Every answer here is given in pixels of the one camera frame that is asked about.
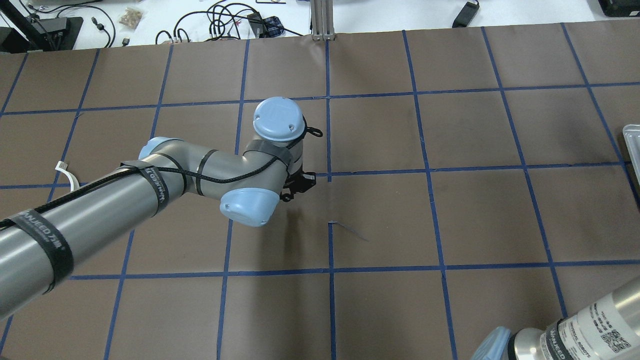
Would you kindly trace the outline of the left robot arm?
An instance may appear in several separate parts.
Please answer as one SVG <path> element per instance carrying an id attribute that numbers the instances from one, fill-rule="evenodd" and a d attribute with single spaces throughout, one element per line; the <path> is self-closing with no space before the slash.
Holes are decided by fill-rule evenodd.
<path id="1" fill-rule="evenodd" d="M 266 225 L 279 203 L 315 186 L 316 174 L 303 169 L 303 143 L 323 132 L 283 96 L 257 105 L 253 131 L 240 154 L 153 137 L 137 160 L 2 219 L 1 318 L 52 292 L 76 267 L 185 194 L 217 199 L 220 212 L 235 223 Z"/>

